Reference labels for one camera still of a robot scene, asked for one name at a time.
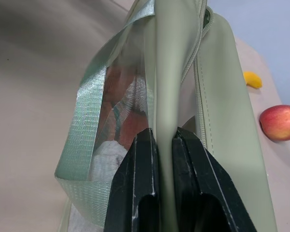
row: table surface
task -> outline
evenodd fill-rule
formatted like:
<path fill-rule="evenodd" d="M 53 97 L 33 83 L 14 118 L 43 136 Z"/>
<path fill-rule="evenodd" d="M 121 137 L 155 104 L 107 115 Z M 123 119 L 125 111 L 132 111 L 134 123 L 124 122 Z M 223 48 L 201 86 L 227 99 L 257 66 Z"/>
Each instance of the table surface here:
<path fill-rule="evenodd" d="M 125 14 L 102 0 L 0 0 L 0 232 L 58 228 L 66 195 L 53 173 L 78 85 Z M 280 99 L 264 61 L 237 43 L 243 70 L 264 82 L 248 89 L 257 117 Z M 259 132 L 277 225 L 290 232 L 290 142 Z"/>

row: apple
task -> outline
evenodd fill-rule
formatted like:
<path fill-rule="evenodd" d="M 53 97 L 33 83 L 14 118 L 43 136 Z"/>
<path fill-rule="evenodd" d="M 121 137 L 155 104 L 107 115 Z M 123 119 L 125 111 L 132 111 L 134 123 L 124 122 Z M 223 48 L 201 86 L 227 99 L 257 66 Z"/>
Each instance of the apple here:
<path fill-rule="evenodd" d="M 290 140 L 290 105 L 276 105 L 262 112 L 260 123 L 265 135 L 274 141 Z"/>

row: sage green bag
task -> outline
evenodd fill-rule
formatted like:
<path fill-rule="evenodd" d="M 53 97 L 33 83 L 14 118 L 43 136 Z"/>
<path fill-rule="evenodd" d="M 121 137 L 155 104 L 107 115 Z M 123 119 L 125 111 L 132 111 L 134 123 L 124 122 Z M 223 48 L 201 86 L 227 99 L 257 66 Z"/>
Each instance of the sage green bag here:
<path fill-rule="evenodd" d="M 182 73 L 181 83 L 194 78 L 197 136 L 231 176 L 256 229 L 277 231 L 254 115 L 228 22 L 206 7 L 206 0 L 157 1 L 168 9 L 174 6 L 174 19 L 163 21 L 173 31 L 165 30 L 166 46 L 171 36 L 187 42 L 185 51 L 173 46 L 165 57 L 182 64 L 181 70 L 173 70 Z M 116 141 L 128 149 L 138 132 L 155 126 L 156 59 L 162 57 L 156 23 L 163 17 L 156 16 L 155 0 L 136 0 L 125 26 L 91 61 L 78 90 L 55 177 L 82 216 L 99 227 L 104 226 L 111 180 L 91 178 L 92 161 L 103 142 Z M 180 34 L 179 27 L 193 29 Z"/>

